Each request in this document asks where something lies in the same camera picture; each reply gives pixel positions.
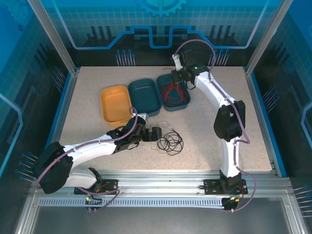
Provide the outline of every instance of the transparent panel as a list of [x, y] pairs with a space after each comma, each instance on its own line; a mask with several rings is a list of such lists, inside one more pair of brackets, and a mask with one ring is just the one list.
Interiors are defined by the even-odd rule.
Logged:
[[[272, 127], [294, 189], [312, 186], [312, 3], [294, 0], [254, 70], [267, 124]], [[311, 218], [307, 218], [312, 227]]]
[[44, 149], [68, 71], [27, 1], [0, 1], [0, 32], [0, 233], [12, 233], [32, 180], [23, 156]]
[[[184, 41], [211, 42], [218, 66], [247, 64], [280, 0], [44, 0], [77, 66], [170, 65]], [[207, 62], [211, 51], [201, 44]]]

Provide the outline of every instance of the orange container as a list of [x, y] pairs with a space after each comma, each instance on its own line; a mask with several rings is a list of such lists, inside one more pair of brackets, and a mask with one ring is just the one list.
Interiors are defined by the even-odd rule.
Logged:
[[111, 126], [126, 125], [131, 119], [131, 101], [127, 87], [118, 85], [103, 89], [100, 100], [103, 119]]

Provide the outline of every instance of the table surface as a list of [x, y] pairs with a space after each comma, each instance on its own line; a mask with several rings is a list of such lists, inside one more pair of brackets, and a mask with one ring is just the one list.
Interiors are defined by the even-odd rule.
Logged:
[[[102, 118], [100, 92], [114, 85], [127, 86], [141, 78], [156, 79], [170, 73], [164, 67], [81, 67], [68, 114], [60, 137], [62, 145], [95, 139], [113, 129]], [[243, 170], [270, 171], [271, 164], [254, 110], [242, 67], [215, 67], [213, 76], [236, 100], [246, 104], [246, 131], [249, 145], [240, 144], [239, 164]], [[221, 140], [214, 133], [216, 110], [199, 90], [189, 91], [191, 102], [184, 110], [160, 113], [148, 120], [149, 126], [169, 123], [184, 141], [175, 156], [153, 150], [155, 145], [141, 142], [139, 147], [89, 160], [84, 167], [97, 170], [219, 170], [222, 163]]]

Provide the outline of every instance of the red cable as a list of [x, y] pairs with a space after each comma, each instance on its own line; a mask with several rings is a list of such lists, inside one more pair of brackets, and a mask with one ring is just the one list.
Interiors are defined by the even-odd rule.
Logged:
[[238, 186], [238, 185], [237, 185], [237, 187], [238, 187], [239, 190], [242, 192], [242, 195], [243, 195], [243, 197], [244, 197], [244, 190], [243, 190], [240, 186]]
[[[187, 102], [187, 96], [188, 93], [181, 88], [179, 88], [179, 84], [175, 84], [174, 82], [168, 84], [165, 89], [163, 89], [164, 85], [161, 87], [162, 93], [161, 93], [161, 98], [164, 102], [165, 105], [169, 107], [174, 107], [174, 106], [179, 106], [183, 103], [183, 101]], [[171, 91], [176, 90], [178, 95], [180, 96], [179, 98], [176, 97], [171, 97], [170, 93]]]

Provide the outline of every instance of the robotic arm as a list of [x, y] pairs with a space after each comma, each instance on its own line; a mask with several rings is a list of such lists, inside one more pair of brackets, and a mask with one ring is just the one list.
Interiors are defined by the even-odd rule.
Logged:
[[[192, 50], [172, 55], [175, 70], [172, 71], [174, 82], [188, 82], [199, 88], [217, 110], [214, 121], [214, 132], [222, 141], [223, 161], [220, 170], [220, 185], [226, 194], [230, 194], [237, 186], [241, 186], [242, 179], [238, 167], [238, 148], [242, 130], [237, 116], [230, 102], [238, 110], [245, 127], [245, 103], [236, 101], [229, 96], [211, 75], [209, 77], [207, 65], [198, 63]], [[234, 164], [234, 144], [236, 165]]]
[[[173, 81], [190, 81], [217, 109], [214, 131], [221, 139], [223, 149], [218, 186], [221, 187], [222, 194], [235, 194], [237, 186], [243, 187], [241, 173], [237, 169], [238, 165], [234, 164], [234, 155], [238, 161], [238, 140], [242, 136], [242, 129], [232, 104], [236, 107], [244, 127], [245, 104], [229, 96], [212, 76], [209, 77], [207, 65], [196, 62], [196, 56], [191, 50], [173, 55], [172, 58], [176, 66], [176, 69], [172, 71]], [[94, 168], [79, 169], [78, 165], [99, 156], [132, 149], [133, 147], [129, 147], [133, 145], [137, 147], [140, 141], [157, 141], [161, 138], [159, 127], [153, 127], [152, 132], [145, 128], [146, 114], [138, 115], [135, 126], [134, 119], [135, 117], [122, 129], [109, 131], [92, 141], [65, 146], [54, 142], [49, 145], [32, 166], [34, 176], [37, 179], [41, 178], [39, 183], [44, 192], [50, 194], [62, 187], [83, 187], [89, 192], [97, 193], [105, 181]], [[64, 157], [55, 162], [60, 155]]]
[[[51, 194], [62, 187], [83, 187], [96, 193], [105, 181], [94, 168], [81, 169], [78, 165], [99, 156], [130, 150], [137, 147], [140, 141], [157, 141], [161, 138], [161, 128], [153, 127], [151, 132], [146, 129], [147, 114], [138, 115], [134, 126], [135, 118], [129, 120], [126, 126], [84, 143], [65, 146], [58, 142], [51, 143], [32, 166], [32, 172], [37, 179], [44, 173], [39, 181], [43, 191]], [[55, 163], [65, 152], [69, 153]]]

